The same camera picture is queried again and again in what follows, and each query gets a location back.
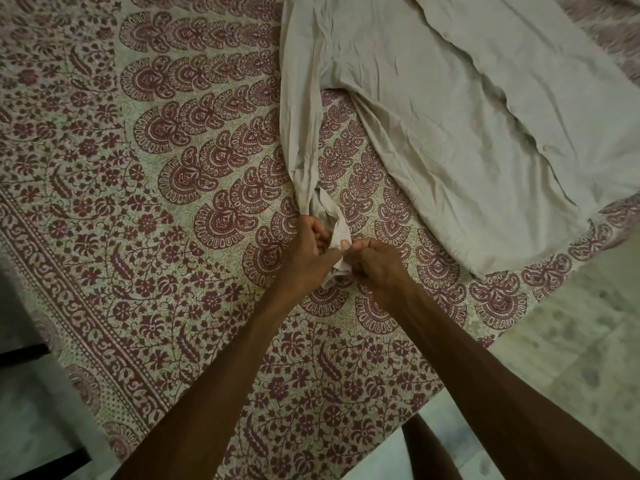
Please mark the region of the person's right forearm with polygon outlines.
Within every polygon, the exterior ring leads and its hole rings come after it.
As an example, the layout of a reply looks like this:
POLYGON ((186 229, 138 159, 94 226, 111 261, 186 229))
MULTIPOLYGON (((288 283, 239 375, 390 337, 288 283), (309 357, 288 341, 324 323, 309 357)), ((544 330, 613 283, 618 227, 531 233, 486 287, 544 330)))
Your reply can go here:
POLYGON ((508 370, 414 282, 375 289, 505 480, 640 480, 640 471, 508 370))

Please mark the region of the person's right hand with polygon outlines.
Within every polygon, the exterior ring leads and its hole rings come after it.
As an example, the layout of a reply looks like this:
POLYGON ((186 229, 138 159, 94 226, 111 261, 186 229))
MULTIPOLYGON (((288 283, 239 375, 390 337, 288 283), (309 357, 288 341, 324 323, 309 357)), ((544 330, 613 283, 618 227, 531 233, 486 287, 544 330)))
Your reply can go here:
POLYGON ((362 260, 344 260, 351 266, 351 277, 362 284, 382 310, 393 314, 404 306, 417 289, 403 265, 399 251, 391 244, 371 239, 362 260))

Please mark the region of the black metal bar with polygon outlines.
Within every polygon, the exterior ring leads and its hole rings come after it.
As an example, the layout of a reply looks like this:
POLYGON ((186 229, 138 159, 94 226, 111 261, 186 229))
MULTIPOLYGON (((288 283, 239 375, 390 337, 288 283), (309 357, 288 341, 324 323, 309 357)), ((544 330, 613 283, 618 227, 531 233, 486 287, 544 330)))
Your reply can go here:
POLYGON ((78 449, 10 480, 65 480, 89 464, 91 460, 87 450, 78 449))
POLYGON ((0 353, 0 369, 32 362, 49 354, 51 354, 51 350, 46 344, 34 344, 2 352, 0 353))

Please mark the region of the beige long-sleeved shirt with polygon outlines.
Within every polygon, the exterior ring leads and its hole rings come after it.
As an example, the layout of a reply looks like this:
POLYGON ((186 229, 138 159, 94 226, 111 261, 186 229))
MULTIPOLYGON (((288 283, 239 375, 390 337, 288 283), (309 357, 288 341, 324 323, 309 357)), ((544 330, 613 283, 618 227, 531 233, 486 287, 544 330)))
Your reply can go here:
POLYGON ((284 0, 280 139, 301 213, 350 239, 319 186, 322 89, 476 276, 563 251, 640 190, 640 89, 553 0, 284 0))

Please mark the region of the maroon floral patterned bedsheet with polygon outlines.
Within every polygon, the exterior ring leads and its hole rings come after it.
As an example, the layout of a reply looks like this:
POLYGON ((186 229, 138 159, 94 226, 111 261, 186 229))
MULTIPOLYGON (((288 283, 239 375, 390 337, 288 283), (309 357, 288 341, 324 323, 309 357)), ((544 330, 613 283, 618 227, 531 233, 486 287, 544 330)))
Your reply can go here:
MULTIPOLYGON (((0 252, 122 460, 236 334, 294 234, 281 9, 0 0, 0 252)), ((281 327, 215 478, 339 478, 441 387, 337 279, 281 327)))

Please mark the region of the person's left forearm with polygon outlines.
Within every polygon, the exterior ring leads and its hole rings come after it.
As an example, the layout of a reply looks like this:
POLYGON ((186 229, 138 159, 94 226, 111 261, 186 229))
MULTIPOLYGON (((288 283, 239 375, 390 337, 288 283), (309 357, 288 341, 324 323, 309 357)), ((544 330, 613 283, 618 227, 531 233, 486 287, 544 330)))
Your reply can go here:
POLYGON ((111 480, 213 480, 284 318, 306 294, 278 283, 111 480))

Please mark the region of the person's left hand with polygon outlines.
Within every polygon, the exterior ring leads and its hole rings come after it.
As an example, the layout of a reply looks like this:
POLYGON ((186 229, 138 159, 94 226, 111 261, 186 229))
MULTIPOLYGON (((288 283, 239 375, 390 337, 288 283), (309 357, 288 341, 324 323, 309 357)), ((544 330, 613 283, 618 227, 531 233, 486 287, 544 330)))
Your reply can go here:
POLYGON ((320 270, 320 247, 330 247, 332 234, 318 218, 302 215, 297 220, 296 235, 289 243, 274 286, 295 304, 324 282, 330 271, 320 270))

